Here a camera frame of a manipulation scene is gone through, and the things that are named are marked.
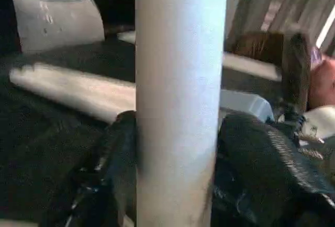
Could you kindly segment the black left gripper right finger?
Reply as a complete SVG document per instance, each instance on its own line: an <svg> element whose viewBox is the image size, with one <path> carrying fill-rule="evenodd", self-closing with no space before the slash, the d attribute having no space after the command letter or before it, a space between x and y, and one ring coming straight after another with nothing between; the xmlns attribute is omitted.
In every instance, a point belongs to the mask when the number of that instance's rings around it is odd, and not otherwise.
<svg viewBox="0 0 335 227"><path fill-rule="evenodd" d="M246 113L222 121L214 198L255 226L334 226L334 185L318 163Z"/></svg>

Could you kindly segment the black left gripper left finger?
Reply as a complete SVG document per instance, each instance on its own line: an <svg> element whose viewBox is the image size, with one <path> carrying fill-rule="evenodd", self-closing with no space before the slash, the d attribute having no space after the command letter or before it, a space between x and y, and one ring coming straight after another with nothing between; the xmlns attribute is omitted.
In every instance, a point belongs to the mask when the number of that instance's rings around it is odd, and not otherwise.
<svg viewBox="0 0 335 227"><path fill-rule="evenodd" d="M102 142L110 163L106 178L111 182L113 203L107 212L115 218L112 226L123 226L125 217L136 218L136 113L120 113L107 128Z"/></svg>

